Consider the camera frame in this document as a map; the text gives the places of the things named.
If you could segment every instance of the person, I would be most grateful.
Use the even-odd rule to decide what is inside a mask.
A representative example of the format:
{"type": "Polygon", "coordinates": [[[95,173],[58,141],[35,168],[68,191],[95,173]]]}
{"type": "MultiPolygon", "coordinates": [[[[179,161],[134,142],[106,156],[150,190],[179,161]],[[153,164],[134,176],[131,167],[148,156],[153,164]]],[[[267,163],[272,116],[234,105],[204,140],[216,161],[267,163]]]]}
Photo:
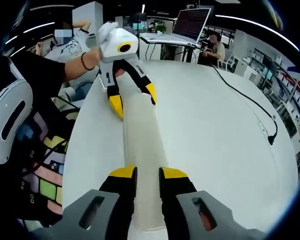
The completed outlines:
{"type": "Polygon", "coordinates": [[[217,65],[217,61],[223,61],[226,56],[224,44],[221,42],[221,35],[211,35],[210,42],[213,44],[212,51],[203,51],[203,57],[200,60],[202,65],[217,65]]]}
{"type": "MultiPolygon", "coordinates": [[[[20,233],[16,219],[48,227],[62,218],[63,169],[74,121],[51,98],[64,82],[78,79],[101,60],[97,49],[65,63],[29,51],[3,56],[9,30],[27,5],[22,2],[12,4],[0,26],[0,226],[10,233],[20,233]]],[[[123,73],[115,71],[116,76],[123,73]]]]}
{"type": "Polygon", "coordinates": [[[156,31],[156,24],[154,22],[151,22],[149,24],[148,33],[157,33],[156,31]]]}
{"type": "MultiPolygon", "coordinates": [[[[67,21],[57,22],[53,35],[54,46],[44,57],[60,63],[66,63],[67,61],[79,57],[82,55],[82,53],[89,52],[90,48],[87,46],[86,42],[87,38],[89,37],[88,30],[90,25],[91,21],[88,20],[76,22],[73,25],[67,21]],[[74,28],[79,28],[76,34],[74,34],[74,28]]],[[[41,56],[41,43],[38,42],[35,48],[35,54],[41,56]]],[[[93,70],[86,72],[78,79],[75,79],[69,83],[69,86],[72,87],[76,92],[76,94],[71,98],[73,102],[82,100],[86,97],[93,81],[98,74],[98,71],[99,68],[95,67],[93,70]]]]}

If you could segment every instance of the ceiling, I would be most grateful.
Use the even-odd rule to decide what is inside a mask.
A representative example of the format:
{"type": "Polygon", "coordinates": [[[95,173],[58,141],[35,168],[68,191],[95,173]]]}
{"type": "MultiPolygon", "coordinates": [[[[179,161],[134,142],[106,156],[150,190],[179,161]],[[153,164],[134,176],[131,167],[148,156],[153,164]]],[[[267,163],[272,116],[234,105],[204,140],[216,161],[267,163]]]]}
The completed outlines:
{"type": "MultiPolygon", "coordinates": [[[[269,8],[269,4],[268,6],[265,4],[266,0],[239,0],[240,3],[238,4],[220,3],[234,2],[236,0],[218,1],[200,0],[200,4],[214,5],[214,13],[216,15],[243,18],[267,26],[286,36],[300,48],[300,0],[293,1],[293,4],[282,0],[271,0],[271,8],[269,8]],[[272,10],[277,12],[276,18],[274,18],[272,10]]],[[[57,19],[71,19],[71,11],[73,8],[77,8],[89,2],[91,2],[91,0],[32,0],[30,2],[30,9],[32,10],[24,16],[20,28],[17,32],[13,32],[11,36],[22,35],[23,31],[27,29],[49,22],[55,22],[57,19]],[[54,7],[42,7],[49,5],[54,5],[54,7]]],[[[165,17],[176,18],[179,11],[185,9],[187,4],[194,3],[193,0],[98,0],[98,2],[103,4],[104,21],[113,21],[115,16],[129,16],[140,12],[142,4],[145,4],[145,12],[148,15],[160,15],[159,13],[164,12],[168,14],[164,15],[165,17]]],[[[240,29],[247,32],[278,49],[300,68],[300,52],[280,37],[259,26],[219,17],[211,17],[207,24],[232,30],[240,29]]],[[[13,45],[16,48],[23,47],[25,39],[27,39],[27,44],[33,45],[40,38],[53,33],[53,31],[53,25],[42,27],[40,30],[30,31],[29,33],[25,33],[23,37],[16,38],[13,45]]]]}

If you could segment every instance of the black sleeve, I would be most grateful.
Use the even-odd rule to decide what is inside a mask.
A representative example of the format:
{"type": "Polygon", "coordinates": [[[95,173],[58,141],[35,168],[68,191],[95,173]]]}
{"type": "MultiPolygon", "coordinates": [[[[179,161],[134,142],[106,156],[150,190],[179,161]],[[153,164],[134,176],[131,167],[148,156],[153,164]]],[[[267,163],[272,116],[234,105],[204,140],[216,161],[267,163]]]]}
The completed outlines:
{"type": "Polygon", "coordinates": [[[49,98],[56,97],[65,82],[65,64],[29,51],[17,53],[11,58],[24,79],[31,85],[33,91],[49,98]]]}

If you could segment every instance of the desk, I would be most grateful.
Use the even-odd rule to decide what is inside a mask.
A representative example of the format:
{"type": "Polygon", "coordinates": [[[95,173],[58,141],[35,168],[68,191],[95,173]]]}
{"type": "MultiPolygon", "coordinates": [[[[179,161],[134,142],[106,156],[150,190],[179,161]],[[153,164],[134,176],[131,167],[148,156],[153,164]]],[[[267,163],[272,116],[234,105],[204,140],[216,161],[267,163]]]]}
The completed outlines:
{"type": "Polygon", "coordinates": [[[172,45],[172,46],[179,46],[181,47],[180,53],[183,53],[182,55],[182,60],[181,62],[186,61],[187,63],[191,62],[198,62],[198,57],[199,57],[199,52],[200,52],[200,44],[196,44],[192,41],[185,40],[182,38],[179,38],[174,35],[169,35],[169,34],[158,34],[158,33],[140,33],[139,38],[147,45],[145,55],[147,56],[146,59],[155,59],[155,60],[160,60],[160,55],[158,56],[157,54],[154,54],[154,58],[149,58],[148,56],[148,49],[150,48],[149,51],[151,51],[151,54],[153,53],[156,45],[160,45],[159,49],[161,52],[161,45],[172,45]]]}
{"type": "MultiPolygon", "coordinates": [[[[252,82],[219,70],[229,84],[275,115],[278,133],[272,146],[260,122],[273,134],[273,121],[213,68],[155,60],[145,61],[144,67],[155,85],[155,114],[169,167],[184,171],[197,190],[231,208],[243,227],[269,230],[294,196],[298,172],[289,134],[266,96],[252,82]]],[[[123,102],[139,92],[126,73],[118,85],[123,102]]],[[[123,122],[98,81],[79,112],[65,162],[64,208],[124,167],[123,122]]],[[[166,231],[142,235],[132,222],[129,239],[168,238],[166,231]]]]}

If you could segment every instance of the black shirt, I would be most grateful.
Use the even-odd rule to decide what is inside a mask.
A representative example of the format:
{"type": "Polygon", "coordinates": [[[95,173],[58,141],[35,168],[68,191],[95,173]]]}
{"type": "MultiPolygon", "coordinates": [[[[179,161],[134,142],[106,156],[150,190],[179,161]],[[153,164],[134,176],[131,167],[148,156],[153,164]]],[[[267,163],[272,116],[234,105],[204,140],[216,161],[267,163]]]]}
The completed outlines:
{"type": "MultiPolygon", "coordinates": [[[[62,217],[64,162],[60,162],[74,124],[51,100],[64,82],[65,64],[27,51],[17,53],[11,61],[30,84],[33,104],[17,131],[8,162],[0,165],[0,218],[38,220],[52,225],[62,217]],[[59,139],[65,142],[52,147],[56,145],[54,140],[60,142],[59,139]],[[49,154],[58,160],[47,162],[49,154]],[[47,173],[53,177],[46,178],[47,173]]],[[[0,59],[0,91],[15,80],[9,74],[8,62],[7,57],[0,59]]]]}

